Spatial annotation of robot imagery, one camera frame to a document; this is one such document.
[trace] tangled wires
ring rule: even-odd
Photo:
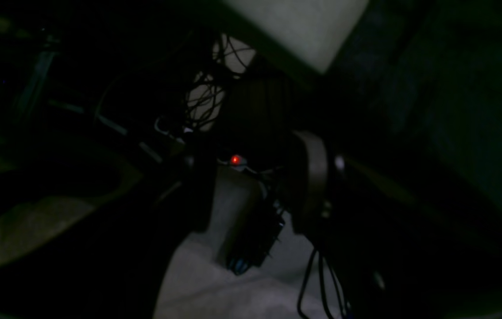
[[[304,292],[306,291],[306,285],[308,284],[308,278],[310,277],[310,272],[312,271],[312,265],[314,263],[314,258],[316,257],[316,253],[318,250],[314,248],[312,250],[312,254],[310,254],[310,259],[308,260],[308,266],[306,267],[306,273],[304,275],[304,280],[302,281],[302,287],[300,287],[300,294],[298,297],[298,314],[302,319],[308,319],[304,312],[302,312],[302,298],[304,297]],[[334,288],[336,289],[336,293],[338,295],[338,305],[340,306],[340,315],[341,317],[348,318],[348,313],[346,313],[346,309],[344,308],[344,304],[342,303],[342,294],[340,293],[340,289],[338,288],[338,282],[336,280],[336,276],[334,275],[334,270],[330,265],[330,274],[332,275],[332,281],[334,283]],[[328,316],[329,319],[333,319],[332,313],[330,312],[330,307],[328,307],[328,299],[326,298],[326,288],[324,282],[324,256],[322,253],[318,253],[318,274],[320,275],[320,291],[322,293],[322,303],[324,305],[324,312]]]
[[[249,47],[236,49],[232,39],[226,35],[217,41],[216,48],[212,52],[212,65],[208,66],[211,72],[200,73],[194,82],[194,89],[186,93],[187,126],[194,130],[202,130],[214,123],[228,88],[247,70],[247,65],[238,52],[252,50]],[[229,57],[235,57],[235,61],[230,61]]]

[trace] black cable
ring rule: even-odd
[[[239,63],[241,63],[241,65],[243,65],[243,67],[245,67],[245,70],[247,71],[247,65],[245,65],[241,58],[239,58],[239,54],[237,54],[237,51],[235,50],[235,47],[233,47],[233,44],[231,43],[231,40],[229,40],[229,37],[227,37],[227,43],[229,44],[229,46],[231,46],[231,50],[233,50],[233,54],[235,54],[237,61],[239,61]]]
[[[214,112],[214,108],[217,107],[216,97],[219,94],[219,91],[217,91],[217,86],[214,86],[213,89],[214,93],[212,95],[212,106],[202,114],[203,120],[210,119],[211,114]]]
[[[234,49],[233,47],[231,47],[231,51],[226,52],[225,56],[231,56],[232,54],[236,54],[236,52],[251,51],[251,50],[255,51],[255,49],[253,49],[251,47],[250,48],[240,48],[240,49]]]
[[[312,272],[312,265],[314,263],[314,257],[318,250],[314,248],[312,254],[310,254],[310,259],[308,259],[308,266],[306,266],[306,273],[304,274],[304,280],[302,281],[302,287],[300,287],[300,293],[298,295],[298,304],[296,305],[298,310],[298,315],[302,319],[308,319],[304,312],[302,312],[302,298],[304,298],[304,292],[306,292],[306,285],[308,284],[308,279],[310,278],[310,273]]]
[[[219,93],[221,92],[224,92],[224,95],[221,97],[221,100],[220,101],[216,101],[216,97],[217,95],[219,95]],[[203,125],[206,125],[208,123],[211,123],[213,121],[216,121],[217,117],[219,116],[219,114],[217,114],[213,119],[210,119],[210,116],[213,115],[214,111],[218,108],[218,107],[221,107],[221,105],[224,103],[224,101],[228,98],[228,91],[225,91],[224,89],[221,89],[219,90],[217,93],[214,94],[214,100],[213,100],[213,103],[212,103],[212,107],[208,110],[210,113],[208,115],[208,117],[206,117],[206,119],[208,121],[204,122],[201,124],[201,127]]]
[[[192,113],[194,111],[196,111],[197,108],[199,107],[202,107],[203,105],[205,105],[206,103],[209,103],[211,100],[214,99],[214,97],[216,97],[218,94],[220,94],[222,91],[218,91],[217,93],[215,94],[210,94],[210,95],[207,95],[206,97],[202,98],[202,99],[196,99],[196,100],[192,100],[192,101],[197,101],[196,104],[188,107],[186,109],[186,113]]]
[[[186,99],[186,104],[197,101],[197,103],[196,103],[196,105],[197,105],[202,100],[205,100],[205,101],[209,100],[211,98],[211,96],[212,96],[212,94],[211,94],[211,86],[208,86],[207,89],[205,89],[205,91],[203,91],[203,93],[200,95],[200,97],[197,97],[196,99]],[[196,105],[188,106],[188,109],[193,109],[193,107],[196,106]]]
[[[213,119],[210,119],[210,117],[213,115],[215,109],[219,106],[220,106],[220,104],[216,103],[216,94],[215,94],[213,97],[212,106],[206,112],[204,112],[204,114],[202,115],[202,118],[201,118],[201,122],[198,123],[198,125],[196,126],[196,129],[201,129],[205,125],[216,121],[217,116],[214,117]]]
[[[198,103],[196,103],[195,105],[189,106],[188,109],[187,109],[187,111],[194,111],[196,109],[196,107],[202,106],[202,104],[204,102],[207,102],[207,101],[213,99],[213,97],[216,97],[217,95],[219,95],[220,93],[224,92],[225,90],[224,89],[220,89],[219,91],[216,91],[215,93],[210,93],[210,94],[208,94],[208,95],[206,95],[204,97],[204,94],[208,93],[210,91],[211,91],[211,87],[209,87],[208,89],[206,89],[206,91],[204,91],[204,93],[200,97],[198,97],[196,99],[192,99],[192,100],[186,101],[186,103],[191,103],[191,102],[198,101]]]
[[[324,282],[324,256],[322,256],[322,253],[318,254],[318,274],[320,275],[320,292],[322,294],[324,312],[328,316],[328,319],[334,319],[332,313],[330,312],[330,307],[328,307],[328,298],[326,297],[326,283]]]
[[[338,295],[338,305],[340,305],[340,314],[342,317],[346,317],[346,313],[344,313],[344,304],[342,303],[342,293],[340,293],[340,288],[338,287],[338,281],[336,280],[336,275],[334,275],[334,269],[328,264],[328,268],[330,269],[330,275],[332,275],[332,282],[334,283],[334,288],[336,289],[336,294]]]

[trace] dark fabric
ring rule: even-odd
[[[314,130],[352,156],[502,221],[502,0],[371,1],[316,99]]]

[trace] red led light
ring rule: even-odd
[[[239,158],[239,156],[237,155],[231,156],[231,164],[238,165],[240,162],[241,158]]]

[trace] cable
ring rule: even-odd
[[[304,312],[302,312],[302,298],[304,298],[304,292],[306,292],[306,285],[308,284],[308,279],[310,278],[310,273],[312,272],[312,265],[314,263],[314,257],[318,250],[314,248],[312,254],[310,254],[310,259],[308,259],[308,266],[306,266],[306,273],[304,274],[304,280],[302,281],[302,287],[300,287],[300,293],[298,295],[298,304],[296,305],[298,310],[298,315],[302,319],[308,319]]]
[[[201,81],[201,80],[202,80],[202,77],[201,77],[200,79],[198,79],[198,81],[194,82],[194,84],[195,84],[194,86],[196,86],[196,84],[197,84],[199,81]],[[211,94],[206,95],[206,93],[211,93],[211,85],[208,85],[208,86],[207,86],[207,89],[205,89],[205,91],[203,91],[203,93],[200,95],[200,97],[197,97],[196,99],[189,99],[189,97],[190,97],[190,93],[191,93],[191,91],[190,91],[190,92],[186,92],[186,96],[185,96],[185,103],[186,103],[186,105],[187,105],[187,110],[186,110],[186,112],[188,112],[188,111],[192,111],[195,107],[198,107],[198,105],[201,105],[202,99],[204,99],[204,100],[206,100],[206,101],[207,101],[207,100],[209,100],[209,99],[211,98],[211,96],[212,96]],[[192,103],[192,102],[195,102],[195,101],[198,101],[195,105],[188,106],[188,104],[189,104],[189,103]]]
[[[328,298],[326,297],[326,283],[324,282],[324,256],[322,256],[322,253],[318,254],[318,274],[320,275],[320,292],[322,294],[324,312],[328,316],[328,319],[334,319],[332,313],[330,312],[330,307],[328,307]]]
[[[255,51],[255,49],[253,48],[240,48],[240,49],[234,49],[233,47],[231,47],[231,51],[225,53],[225,56],[231,56],[232,54],[237,54],[237,52],[241,52],[241,51]]]
[[[342,294],[340,293],[340,288],[338,287],[338,281],[336,280],[336,275],[334,275],[334,269],[328,263],[328,268],[330,269],[330,275],[332,275],[332,282],[334,283],[334,288],[336,289],[336,294],[338,295],[338,305],[340,305],[340,314],[343,318],[346,317],[346,313],[344,313],[344,304],[342,303]]]
[[[245,63],[243,63],[241,58],[239,58],[239,54],[237,54],[235,47],[233,47],[233,44],[231,43],[230,37],[227,37],[227,44],[229,44],[229,46],[231,46],[231,50],[233,50],[233,54],[235,54],[235,58],[237,59],[237,61],[239,61],[239,63],[241,63],[241,65],[243,65],[243,67],[245,67],[245,71],[247,71],[247,65],[245,65]]]
[[[196,109],[198,107],[201,107],[203,105],[203,103],[209,101],[210,99],[212,100],[211,107],[208,110],[206,110],[206,112],[204,112],[202,115],[200,115],[199,119],[190,119],[189,120],[192,123],[198,123],[198,126],[200,126],[200,123],[210,119],[210,116],[213,114],[214,110],[219,106],[219,103],[216,102],[216,97],[220,93],[222,93],[224,91],[224,89],[217,90],[217,86],[213,86],[213,87],[209,87],[206,91],[211,90],[211,89],[214,90],[213,94],[205,97],[204,99],[200,99],[200,101],[198,103],[196,103],[196,105],[190,106],[186,109],[186,113],[188,113],[188,114],[192,113],[192,112],[196,111]]]
[[[209,86],[206,91],[211,91],[213,88],[216,88],[215,86]],[[196,126],[201,123],[202,121],[205,121],[209,119],[209,117],[206,117],[207,114],[209,114],[209,110],[204,112],[204,114],[200,115],[199,119],[196,119],[196,110],[203,106],[204,103],[209,102],[209,100],[212,100],[212,108],[215,106],[215,97],[219,94],[218,91],[215,91],[215,93],[207,95],[204,98],[200,98],[197,100],[197,103],[195,105],[187,106],[185,110],[185,115],[186,115],[186,122],[188,122],[191,126],[192,129],[196,129]]]
[[[216,97],[218,96],[220,93],[224,92],[224,89],[220,89],[219,91],[215,92],[215,93],[210,93],[209,95],[206,95],[206,97],[204,97],[204,94],[205,93],[208,93],[211,91],[211,87],[209,87],[208,89],[206,89],[206,91],[204,91],[204,93],[198,97],[197,99],[192,99],[192,100],[188,100],[186,101],[186,103],[191,103],[191,102],[194,102],[194,101],[198,101],[198,103],[194,104],[194,105],[191,105],[188,107],[188,111],[194,111],[196,108],[200,107],[203,105],[203,103],[211,100],[213,97]]]
[[[210,123],[215,122],[217,119],[217,115],[213,119],[210,119],[210,117],[213,115],[214,111],[219,106],[220,106],[220,104],[216,103],[216,96],[214,95],[212,106],[206,112],[204,112],[204,114],[202,115],[201,121],[196,126],[196,129],[202,129],[202,127],[204,127]]]

